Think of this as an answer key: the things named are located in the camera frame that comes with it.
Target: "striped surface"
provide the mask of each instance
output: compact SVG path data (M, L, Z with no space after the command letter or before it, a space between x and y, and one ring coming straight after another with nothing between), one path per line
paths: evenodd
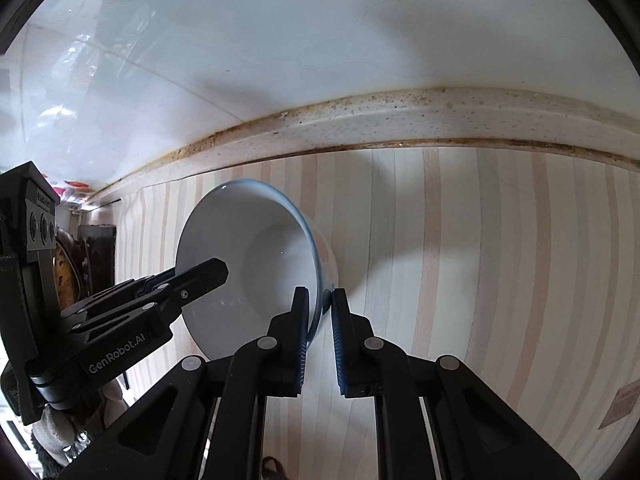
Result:
M616 391L640 378L638 174L480 148L325 153L215 171L124 198L117 280L171 267L198 200L240 177L269 182L314 219L351 309L377 335L420 357L463 358L583 479L617 455L638 407L598 427ZM173 330L133 368L138 395L198 352L181 319ZM294 480L376 477L373 404L339 396L329 323L307 355L303 395L268 403L264 447Z

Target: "screw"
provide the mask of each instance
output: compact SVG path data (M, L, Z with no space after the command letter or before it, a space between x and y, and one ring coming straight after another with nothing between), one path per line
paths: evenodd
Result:
M258 339L258 347L262 348L263 350L270 350L271 348L274 348L277 344L278 344L278 340L269 335L266 335Z
M364 340L364 346L369 350L380 350L384 345L385 342L379 337L367 337Z
M460 361L453 355L445 355L440 358L440 366L445 370L457 370L460 366Z
M193 355L189 357L185 357L182 360L182 368L184 370L187 370L188 372L193 372L194 370L197 370L198 368L200 368L201 364L202 364L202 361Z

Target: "metal rivet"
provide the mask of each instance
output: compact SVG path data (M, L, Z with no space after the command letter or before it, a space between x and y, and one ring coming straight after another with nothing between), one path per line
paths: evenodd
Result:
M185 357L182 360L182 368L184 368L188 372L193 372L194 370L197 370L198 368L200 368L201 364L202 364L202 361L193 355L189 357Z
M453 355L445 355L440 358L438 361L440 366L445 370L457 370L460 366L460 361L457 358L453 357Z
M364 340L364 346L369 350L380 350L384 345L385 342L379 337L367 337Z
M266 335L258 339L258 346L263 350L270 350L278 344L278 340L270 335Z

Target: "pink sticker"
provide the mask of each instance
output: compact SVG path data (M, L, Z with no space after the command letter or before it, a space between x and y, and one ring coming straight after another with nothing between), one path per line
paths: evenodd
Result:
M631 413L638 402L638 397L640 397L640 379L620 388L598 429L606 428L609 424L613 424Z

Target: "white bowl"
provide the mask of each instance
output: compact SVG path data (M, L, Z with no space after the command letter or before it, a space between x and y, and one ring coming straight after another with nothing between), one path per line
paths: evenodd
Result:
M249 179L232 180L207 193L180 236L176 272L214 256L228 267L225 285L182 310L207 358L231 355L265 335L271 318L290 310L297 286L309 290L311 342L337 286L337 267L329 244L291 200L269 184Z

